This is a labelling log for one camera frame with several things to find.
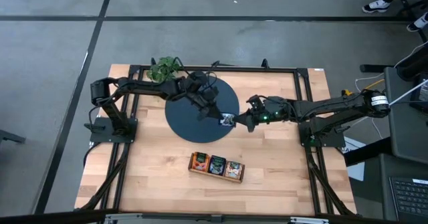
round black mat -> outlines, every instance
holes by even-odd
[[[210,83],[213,83],[214,79],[214,77],[209,76]],[[216,101],[220,111],[239,114],[238,97],[232,87],[219,78],[217,78],[213,86],[216,86],[219,90]],[[213,142],[226,136],[233,128],[220,126],[219,121],[214,118],[204,118],[198,121],[198,114],[198,109],[190,105],[190,100],[186,98],[176,102],[168,101],[165,106],[165,116],[169,126],[174,130],[175,134],[191,142]]]

concrete floor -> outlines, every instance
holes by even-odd
[[[360,7],[370,1],[111,0],[107,15],[362,16]],[[0,0],[0,15],[98,15],[102,2]],[[399,8],[397,1],[385,15]],[[23,145],[0,145],[0,216],[31,212],[94,26],[0,21],[0,129],[27,138]],[[394,64],[420,44],[405,25],[391,23],[104,22],[46,211],[73,209],[90,136],[83,127],[92,107],[89,83],[107,76],[110,64],[148,64],[151,57],[177,55],[187,65],[221,60],[259,66],[267,58],[272,67],[324,68],[330,93],[338,96],[344,88],[355,91],[354,79],[372,76],[360,73],[360,64]],[[388,136],[387,119],[376,123]],[[380,138],[370,121],[346,136],[364,143]],[[357,209],[374,215],[364,200],[358,199]]]

wooden tabletop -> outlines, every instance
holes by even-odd
[[[129,65],[114,64],[110,77],[128,75]],[[322,69],[309,69],[313,99],[330,97]],[[240,112],[254,94],[296,99],[294,77],[283,73],[216,72],[239,98]],[[303,79],[300,81],[304,91]],[[133,97],[128,103],[128,113]],[[249,215],[313,215],[308,167],[300,146],[297,124],[276,122],[256,126],[254,132],[238,125],[221,140],[197,144],[179,138],[165,118],[165,101],[140,96],[138,132],[131,144],[120,210],[157,213],[222,213]],[[86,204],[106,177],[112,144],[100,144],[88,156],[76,199]],[[343,156],[323,148],[328,180],[340,199],[356,212]],[[232,183],[187,170],[192,152],[204,152],[245,164],[243,182]],[[116,183],[110,190],[112,206]],[[322,211],[326,211],[318,183]]]

